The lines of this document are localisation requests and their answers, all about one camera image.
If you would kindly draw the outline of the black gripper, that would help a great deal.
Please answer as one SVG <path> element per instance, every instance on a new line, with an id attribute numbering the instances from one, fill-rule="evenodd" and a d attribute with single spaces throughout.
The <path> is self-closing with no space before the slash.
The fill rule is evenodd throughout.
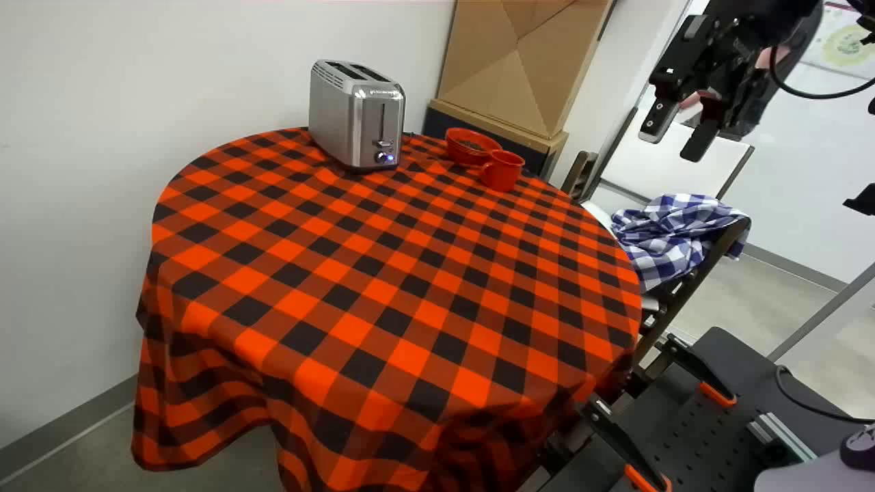
<path id="1" fill-rule="evenodd" d="M 648 84 L 657 92 L 640 136 L 660 146 L 681 105 L 704 96 L 681 155 L 700 161 L 718 135 L 745 140 L 776 92 L 769 72 L 786 80 L 821 20 L 821 0 L 708 0 L 704 13 L 681 23 L 652 68 Z"/>

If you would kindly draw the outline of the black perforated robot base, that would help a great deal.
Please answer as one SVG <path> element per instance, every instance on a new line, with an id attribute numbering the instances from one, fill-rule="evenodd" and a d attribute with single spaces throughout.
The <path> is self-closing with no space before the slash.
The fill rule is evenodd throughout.
<path id="1" fill-rule="evenodd" d="M 854 417 L 724 327 L 578 411 L 540 492 L 875 492 L 873 422 Z"/>

